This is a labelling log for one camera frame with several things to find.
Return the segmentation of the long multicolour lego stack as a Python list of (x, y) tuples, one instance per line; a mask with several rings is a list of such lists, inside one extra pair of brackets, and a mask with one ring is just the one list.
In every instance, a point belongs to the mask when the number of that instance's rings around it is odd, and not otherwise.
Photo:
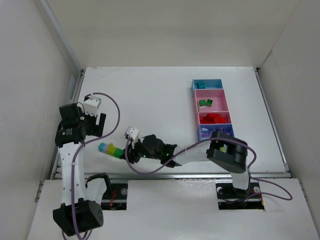
[(109, 156), (115, 157), (117, 159), (124, 158), (124, 150), (115, 147), (112, 143), (100, 143), (98, 146), (98, 150), (101, 153), (107, 154)]

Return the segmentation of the green lego brick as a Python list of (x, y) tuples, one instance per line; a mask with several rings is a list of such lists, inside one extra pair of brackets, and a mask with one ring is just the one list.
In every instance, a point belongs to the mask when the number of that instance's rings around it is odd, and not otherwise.
[(207, 101), (206, 101), (206, 106), (207, 106), (207, 107), (211, 107), (212, 104), (213, 104), (213, 100), (212, 100), (212, 99), (207, 99)]
[(204, 99), (200, 100), (198, 103), (199, 103), (199, 107), (200, 107), (200, 108), (204, 108), (204, 107), (206, 107), (206, 105), (207, 105), (207, 102), (206, 102), (206, 100), (204, 100)]

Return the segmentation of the blue and pink sorting tray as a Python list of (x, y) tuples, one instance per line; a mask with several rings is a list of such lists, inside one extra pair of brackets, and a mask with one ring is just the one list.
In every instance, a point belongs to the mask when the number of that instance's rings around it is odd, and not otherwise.
[[(205, 89), (196, 89), (195, 83), (203, 81), (205, 82)], [(198, 140), (204, 140), (208, 138), (201, 137), (201, 129), (216, 129), (224, 128), (230, 132), (229, 136), (234, 136), (234, 130), (232, 126), (231, 115), (229, 112), (225, 90), (221, 79), (193, 79), (191, 84), (192, 100), (195, 112), (195, 121), (197, 128)], [(199, 101), (211, 99), (213, 100), (212, 106), (200, 107)], [(220, 114), (226, 118), (226, 123), (223, 124), (201, 124), (200, 116), (206, 116), (207, 114)]]

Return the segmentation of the red and lime lego stack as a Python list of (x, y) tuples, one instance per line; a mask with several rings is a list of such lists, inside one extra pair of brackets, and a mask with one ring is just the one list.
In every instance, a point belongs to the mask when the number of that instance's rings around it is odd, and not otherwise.
[(208, 113), (205, 116), (200, 116), (199, 121), (201, 124), (225, 124), (226, 118), (218, 113)]

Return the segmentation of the turquoise lego bricks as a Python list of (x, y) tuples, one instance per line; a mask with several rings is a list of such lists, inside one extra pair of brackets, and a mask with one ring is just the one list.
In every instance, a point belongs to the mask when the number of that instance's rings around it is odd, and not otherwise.
[(205, 89), (206, 88), (205, 82), (204, 81), (197, 81), (195, 83), (195, 88), (196, 89)]

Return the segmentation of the lime lego brick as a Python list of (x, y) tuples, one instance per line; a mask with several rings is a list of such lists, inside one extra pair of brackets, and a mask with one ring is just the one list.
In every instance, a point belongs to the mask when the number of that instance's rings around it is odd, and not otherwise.
[(225, 153), (226, 153), (226, 152), (227, 152), (227, 147), (226, 147), (226, 146), (221, 147), (221, 148), (220, 148), (220, 151), (222, 151), (222, 152), (225, 152)]

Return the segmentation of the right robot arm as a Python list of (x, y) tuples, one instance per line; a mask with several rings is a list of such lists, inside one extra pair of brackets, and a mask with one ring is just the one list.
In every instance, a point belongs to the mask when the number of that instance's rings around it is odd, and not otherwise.
[(245, 193), (250, 187), (249, 167), (247, 165), (248, 144), (222, 132), (214, 132), (211, 137), (188, 147), (164, 143), (154, 134), (143, 139), (128, 135), (124, 153), (130, 168), (141, 158), (159, 160), (164, 167), (175, 168), (189, 163), (212, 162), (231, 175), (232, 187)]

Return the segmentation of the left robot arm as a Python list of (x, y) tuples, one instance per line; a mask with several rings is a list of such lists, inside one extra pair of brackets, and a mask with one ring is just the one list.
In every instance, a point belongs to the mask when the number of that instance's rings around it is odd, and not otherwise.
[(101, 137), (106, 114), (98, 113), (100, 101), (70, 103), (59, 107), (61, 121), (55, 144), (61, 160), (62, 197), (59, 208), (52, 211), (62, 235), (89, 238), (92, 231), (104, 224), (102, 198), (111, 183), (106, 173), (85, 179), (82, 148), (86, 136)]

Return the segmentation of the purple lego pieces in tray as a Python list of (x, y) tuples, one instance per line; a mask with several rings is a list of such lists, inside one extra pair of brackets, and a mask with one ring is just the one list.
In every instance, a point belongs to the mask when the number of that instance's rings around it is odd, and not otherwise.
[(231, 133), (227, 131), (225, 128), (220, 127), (220, 128), (213, 128), (213, 129), (207, 129), (207, 128), (202, 128), (201, 129), (201, 137), (202, 138), (210, 138), (213, 133), (220, 132), (226, 135), (230, 135)]

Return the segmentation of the aluminium front rail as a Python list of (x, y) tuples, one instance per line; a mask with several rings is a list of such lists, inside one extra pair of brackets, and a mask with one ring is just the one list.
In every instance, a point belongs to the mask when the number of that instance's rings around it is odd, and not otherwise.
[[(168, 179), (231, 179), (231, 175), (227, 173), (186, 173), (186, 174), (169, 174), (157, 173), (141, 175), (137, 173), (107, 173), (110, 179), (113, 180), (168, 180)], [(290, 172), (262, 173), (256, 172), (251, 174), (254, 178), (262, 179), (290, 179)]]

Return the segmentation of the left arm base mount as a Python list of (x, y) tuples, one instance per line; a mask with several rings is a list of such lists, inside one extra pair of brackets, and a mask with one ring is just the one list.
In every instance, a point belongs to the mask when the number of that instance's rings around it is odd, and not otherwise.
[(107, 190), (102, 197), (102, 210), (125, 211), (127, 209), (127, 196), (127, 183), (112, 183), (110, 190)]

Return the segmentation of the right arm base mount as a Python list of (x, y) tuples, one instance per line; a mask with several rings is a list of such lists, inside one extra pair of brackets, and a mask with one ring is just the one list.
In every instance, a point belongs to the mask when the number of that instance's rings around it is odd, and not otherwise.
[(251, 183), (247, 190), (236, 189), (230, 182), (217, 183), (215, 186), (219, 210), (265, 209), (262, 195), (254, 195), (261, 190), (257, 182)]

